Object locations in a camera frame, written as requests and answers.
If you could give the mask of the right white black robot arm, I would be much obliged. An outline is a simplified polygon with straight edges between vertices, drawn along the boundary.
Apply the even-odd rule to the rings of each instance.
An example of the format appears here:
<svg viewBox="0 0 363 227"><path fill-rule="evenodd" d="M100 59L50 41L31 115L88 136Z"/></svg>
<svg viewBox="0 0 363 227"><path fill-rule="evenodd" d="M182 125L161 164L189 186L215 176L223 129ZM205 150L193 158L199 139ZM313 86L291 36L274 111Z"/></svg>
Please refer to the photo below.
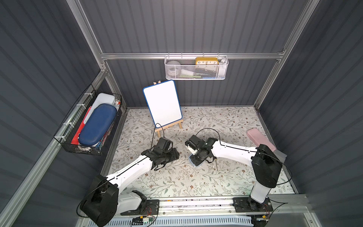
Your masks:
<svg viewBox="0 0 363 227"><path fill-rule="evenodd" d="M256 182L249 195L249 201L263 204L271 189L278 184L283 162L264 144L258 147L243 147L222 142L216 138L206 141L196 135L191 136L185 146L191 152L190 161L195 166L220 158L230 159L253 169Z"/></svg>

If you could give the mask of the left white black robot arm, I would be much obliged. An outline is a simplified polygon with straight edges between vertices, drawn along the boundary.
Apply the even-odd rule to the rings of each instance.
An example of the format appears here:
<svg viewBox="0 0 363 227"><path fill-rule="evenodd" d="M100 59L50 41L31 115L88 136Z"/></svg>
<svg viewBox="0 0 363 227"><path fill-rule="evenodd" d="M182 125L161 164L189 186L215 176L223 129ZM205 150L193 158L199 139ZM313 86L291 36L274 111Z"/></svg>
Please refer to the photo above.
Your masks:
<svg viewBox="0 0 363 227"><path fill-rule="evenodd" d="M164 168L179 158L173 142L161 137L157 144L141 153L132 163L108 176L96 176L79 208L98 227L108 224L116 214L142 214L147 210L146 196L134 190L129 194L122 191L140 176L151 170Z"/></svg>

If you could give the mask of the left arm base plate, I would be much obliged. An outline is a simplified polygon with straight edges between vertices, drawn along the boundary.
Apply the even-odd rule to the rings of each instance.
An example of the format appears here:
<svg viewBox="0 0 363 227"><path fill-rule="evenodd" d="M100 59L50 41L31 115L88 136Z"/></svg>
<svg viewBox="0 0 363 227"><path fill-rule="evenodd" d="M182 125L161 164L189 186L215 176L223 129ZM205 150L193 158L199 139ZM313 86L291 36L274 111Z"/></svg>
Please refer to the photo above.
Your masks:
<svg viewBox="0 0 363 227"><path fill-rule="evenodd" d="M160 200L146 200L142 201L141 205L133 211L126 211L121 213L121 216L147 216L147 215L157 215L159 211Z"/></svg>

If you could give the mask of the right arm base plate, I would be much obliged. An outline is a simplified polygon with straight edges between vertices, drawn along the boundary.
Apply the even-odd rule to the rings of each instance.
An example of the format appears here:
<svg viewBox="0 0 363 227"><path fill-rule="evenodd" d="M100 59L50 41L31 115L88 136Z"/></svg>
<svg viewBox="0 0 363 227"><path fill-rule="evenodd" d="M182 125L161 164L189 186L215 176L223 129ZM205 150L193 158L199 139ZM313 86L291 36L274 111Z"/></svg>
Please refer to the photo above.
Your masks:
<svg viewBox="0 0 363 227"><path fill-rule="evenodd" d="M232 206L237 213L265 212L270 214L273 211L271 201L268 197L266 197L262 203L259 203L250 197L234 197Z"/></svg>

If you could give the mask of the light blue alarm clock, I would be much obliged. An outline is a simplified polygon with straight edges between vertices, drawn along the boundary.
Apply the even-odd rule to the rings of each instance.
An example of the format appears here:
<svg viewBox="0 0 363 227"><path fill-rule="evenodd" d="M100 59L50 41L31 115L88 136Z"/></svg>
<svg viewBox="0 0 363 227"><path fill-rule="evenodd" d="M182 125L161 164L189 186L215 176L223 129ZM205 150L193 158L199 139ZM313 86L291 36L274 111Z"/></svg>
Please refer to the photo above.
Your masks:
<svg viewBox="0 0 363 227"><path fill-rule="evenodd" d="M195 157L192 157L190 156L189 157L189 161L195 166L195 167L198 167L200 166L204 161L203 160L200 160L198 158L195 158Z"/></svg>

